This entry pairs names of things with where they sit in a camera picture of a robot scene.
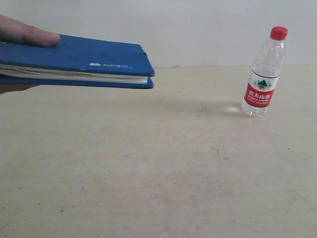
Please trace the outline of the person's open hand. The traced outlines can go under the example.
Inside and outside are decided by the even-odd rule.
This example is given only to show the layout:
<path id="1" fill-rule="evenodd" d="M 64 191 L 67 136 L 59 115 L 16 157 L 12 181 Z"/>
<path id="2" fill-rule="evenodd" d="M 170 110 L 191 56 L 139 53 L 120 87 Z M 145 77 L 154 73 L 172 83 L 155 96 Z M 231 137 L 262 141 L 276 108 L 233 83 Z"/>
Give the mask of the person's open hand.
<path id="1" fill-rule="evenodd" d="M 60 36 L 57 33 L 44 31 L 13 18 L 1 15 L 0 41 L 38 47 L 52 47 L 60 42 Z"/>

